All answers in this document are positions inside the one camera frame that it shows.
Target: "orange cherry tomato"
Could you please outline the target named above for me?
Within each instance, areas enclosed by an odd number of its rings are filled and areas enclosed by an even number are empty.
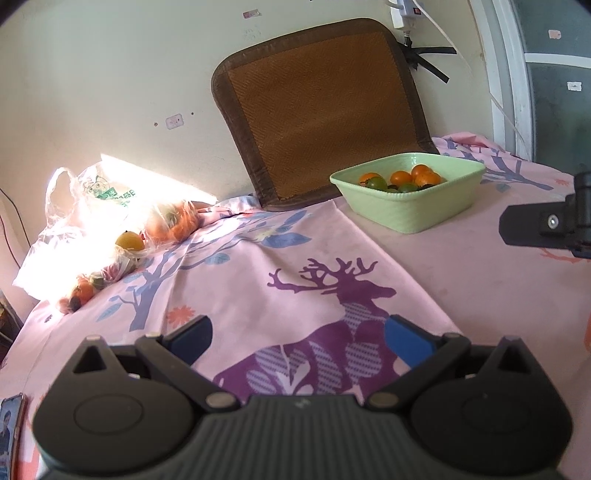
[[[396,185],[397,187],[400,187],[400,185],[404,185],[405,183],[412,182],[413,177],[409,172],[404,170],[395,171],[394,173],[392,173],[392,176],[390,177],[390,184]]]
[[[379,173],[375,173],[373,171],[371,171],[369,173],[364,173],[363,175],[361,175],[359,177],[359,183],[361,185],[365,185],[365,182],[367,182],[369,179],[372,179],[374,177],[381,177],[381,175]]]
[[[433,171],[433,169],[423,164],[415,165],[411,170],[413,180],[415,180],[421,173],[425,173],[426,171]]]
[[[434,171],[425,171],[421,173],[414,180],[417,187],[424,187],[425,185],[439,185],[441,183],[441,177]]]

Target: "purple deer silhouette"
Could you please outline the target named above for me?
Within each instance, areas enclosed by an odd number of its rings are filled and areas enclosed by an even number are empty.
[[[355,391],[364,397],[398,377],[393,369],[397,356],[384,342],[384,323],[389,314],[374,303],[375,299],[393,297],[396,291],[358,278],[370,274],[377,262],[365,267],[358,258],[356,266],[352,266],[352,261],[337,258],[337,270],[313,258],[308,262],[299,272],[308,284],[284,283],[278,269],[269,273],[272,281],[267,285],[296,294],[302,291],[335,294],[345,313],[299,342],[258,350],[217,374],[214,382],[242,401],[253,393]]]

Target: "phone screen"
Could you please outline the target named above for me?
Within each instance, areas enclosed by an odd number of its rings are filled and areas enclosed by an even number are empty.
[[[22,412],[23,394],[2,400],[0,407],[0,480],[11,480],[17,454]]]

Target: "tomato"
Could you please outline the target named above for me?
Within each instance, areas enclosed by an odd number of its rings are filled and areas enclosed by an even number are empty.
[[[416,192],[417,190],[418,190],[418,187],[414,183],[404,183],[404,184],[400,185],[398,192],[399,193],[411,193],[411,192]]]
[[[373,171],[369,172],[369,173],[364,173],[363,175],[361,175],[359,177],[359,183],[361,185],[365,186],[365,183],[369,180],[372,179],[374,177],[382,177],[379,173],[374,173]]]
[[[369,189],[374,190],[388,190],[388,184],[382,177],[372,177],[366,183],[365,186]]]
[[[441,177],[434,171],[426,171],[418,175],[414,182],[419,187],[424,185],[439,185],[441,183]]]
[[[404,170],[395,171],[394,173],[392,173],[392,176],[390,177],[390,183],[392,185],[396,185],[397,187],[400,187],[400,185],[403,185],[404,183],[412,182],[413,177],[409,172]]]
[[[433,169],[431,167],[427,167],[426,165],[423,165],[423,164],[415,165],[413,167],[413,169],[411,170],[411,175],[413,176],[413,180],[416,180],[417,177],[421,173],[425,173],[427,171],[433,171]]]

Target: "bed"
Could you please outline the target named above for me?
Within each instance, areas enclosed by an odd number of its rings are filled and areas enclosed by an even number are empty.
[[[267,212],[241,197],[225,203],[235,215],[153,255],[78,312],[63,316],[40,302],[0,371],[0,397],[30,399],[17,478],[44,471],[31,434],[35,409],[87,335],[128,344],[207,314],[211,346],[193,368],[241,400],[348,393],[363,401],[409,369],[389,347],[387,317],[398,313],[477,343],[523,337],[574,418],[561,471],[590,479],[590,261],[508,247],[498,235],[508,205],[560,201],[572,177],[472,134],[433,141],[443,155],[484,163],[486,173],[469,210],[425,232],[390,231],[342,198]]]

